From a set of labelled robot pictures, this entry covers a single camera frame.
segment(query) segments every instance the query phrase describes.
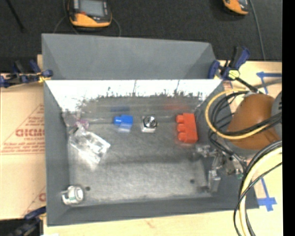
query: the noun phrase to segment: red block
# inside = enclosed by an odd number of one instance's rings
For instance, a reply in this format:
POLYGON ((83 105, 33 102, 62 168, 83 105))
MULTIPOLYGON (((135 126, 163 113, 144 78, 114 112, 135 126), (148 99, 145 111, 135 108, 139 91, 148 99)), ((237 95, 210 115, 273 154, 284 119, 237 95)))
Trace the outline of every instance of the red block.
POLYGON ((178 140, 187 144, 194 144, 198 140, 196 119, 194 114, 183 113, 176 116, 178 140))

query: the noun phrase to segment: clear plastic object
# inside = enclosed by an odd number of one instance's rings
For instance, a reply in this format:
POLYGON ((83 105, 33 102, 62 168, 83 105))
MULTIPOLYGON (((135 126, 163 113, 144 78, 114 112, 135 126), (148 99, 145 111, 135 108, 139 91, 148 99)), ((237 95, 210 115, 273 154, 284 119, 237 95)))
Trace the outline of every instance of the clear plastic object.
POLYGON ((111 146, 101 137, 86 131, 79 123, 77 131, 69 136, 68 142, 69 146, 72 146, 77 151, 76 158, 86 162, 91 170, 95 169, 111 146))

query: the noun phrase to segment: blue tape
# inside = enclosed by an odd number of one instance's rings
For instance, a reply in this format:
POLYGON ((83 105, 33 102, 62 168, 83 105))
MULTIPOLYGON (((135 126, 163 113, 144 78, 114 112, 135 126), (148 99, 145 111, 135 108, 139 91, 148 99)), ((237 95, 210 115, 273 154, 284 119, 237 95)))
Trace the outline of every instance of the blue tape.
POLYGON ((258 198, 258 204, 259 206, 265 206, 267 211, 273 211, 273 205, 276 205, 277 202, 274 197, 269 196, 269 193, 266 188, 266 182, 263 178, 261 179, 261 183, 265 191, 265 198, 258 198))

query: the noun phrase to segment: clamp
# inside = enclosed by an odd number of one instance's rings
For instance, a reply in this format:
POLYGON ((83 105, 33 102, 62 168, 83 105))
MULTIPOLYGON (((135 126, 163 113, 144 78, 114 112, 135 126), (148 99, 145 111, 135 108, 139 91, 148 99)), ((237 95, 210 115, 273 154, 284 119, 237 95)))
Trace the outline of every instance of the clamp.
POLYGON ((46 213, 46 207, 43 206, 25 215, 24 220, 26 221, 23 225, 19 226, 13 232, 8 233, 7 236, 28 236, 37 228, 39 233, 42 232, 42 219, 40 218, 46 213))
POLYGON ((224 66, 220 65, 220 62, 214 60, 208 71, 208 79, 213 79, 215 76, 222 80, 234 81, 242 83, 253 92, 260 92, 256 87, 250 85, 246 81, 242 80, 239 72, 239 68, 243 65, 250 57, 250 52, 246 47, 236 46, 231 61, 226 61, 224 66))
POLYGON ((12 66, 12 73, 0 76, 0 88, 8 88, 10 86, 27 84, 31 82, 44 81, 46 78, 53 76, 52 70, 41 71, 37 63, 31 59, 29 65, 34 72, 33 74, 25 73, 20 61, 15 61, 12 66))

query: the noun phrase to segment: black carpet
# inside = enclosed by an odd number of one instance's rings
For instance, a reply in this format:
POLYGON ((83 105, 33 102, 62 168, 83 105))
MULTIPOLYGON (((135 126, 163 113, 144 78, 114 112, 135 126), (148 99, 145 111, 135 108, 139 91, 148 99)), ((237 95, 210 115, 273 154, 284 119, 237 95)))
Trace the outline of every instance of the black carpet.
MULTIPOLYGON (((63 0, 10 1, 27 32, 20 31, 6 0, 0 0, 0 71, 10 70, 15 59, 40 54, 41 33, 53 32, 64 16, 63 0)), ((252 7, 246 16, 228 14, 221 0, 109 0, 113 23, 88 34, 204 41, 212 44, 217 59, 230 59, 233 47, 243 45, 251 60, 282 61, 283 0, 251 1, 256 17, 252 7)), ((56 32, 76 34, 67 19, 56 32)), ((19 224, 0 222, 0 235, 19 224)))

